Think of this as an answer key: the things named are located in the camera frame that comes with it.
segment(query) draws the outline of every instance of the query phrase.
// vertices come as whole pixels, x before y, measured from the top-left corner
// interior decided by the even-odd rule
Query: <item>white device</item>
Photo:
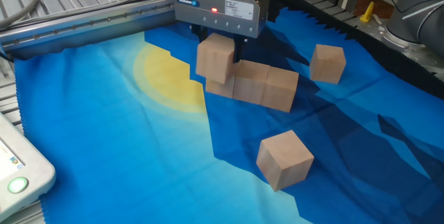
[[[0,223],[51,189],[55,171],[0,113]]]

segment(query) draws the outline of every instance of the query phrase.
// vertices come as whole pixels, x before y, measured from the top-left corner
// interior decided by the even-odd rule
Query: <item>wooden block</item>
[[[317,44],[310,62],[310,78],[337,84],[345,65],[345,55],[341,47]]]
[[[216,33],[198,45],[196,74],[225,84],[236,72],[234,40]]]
[[[283,112],[290,112],[293,104],[299,73],[270,67],[265,80],[261,105]]]
[[[262,140],[256,164],[274,191],[305,180],[314,156],[294,131]]]
[[[205,91],[219,95],[219,96],[233,98],[234,80],[235,80],[235,77],[232,76],[223,85],[223,84],[218,83],[216,81],[207,79],[207,82],[205,84]]]
[[[260,104],[269,65],[242,60],[236,72],[233,98]]]

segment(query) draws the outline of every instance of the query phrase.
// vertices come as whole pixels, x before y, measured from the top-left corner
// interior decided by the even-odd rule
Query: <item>green button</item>
[[[11,193],[20,193],[28,187],[28,179],[15,178],[9,182],[8,189]]]

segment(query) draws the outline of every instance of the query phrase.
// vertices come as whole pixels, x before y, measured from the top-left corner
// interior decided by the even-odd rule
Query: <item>blue cloth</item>
[[[309,79],[316,44],[344,48],[338,85]],[[281,10],[243,56],[300,73],[291,113],[204,93],[197,45],[174,24],[17,61],[25,134],[57,171],[48,224],[442,222],[440,99],[301,12]],[[273,192],[257,152],[288,130],[315,160]]]

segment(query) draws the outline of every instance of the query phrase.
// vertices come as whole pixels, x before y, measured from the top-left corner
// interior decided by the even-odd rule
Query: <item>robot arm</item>
[[[387,29],[394,36],[414,44],[424,44],[444,58],[444,0],[398,0]]]

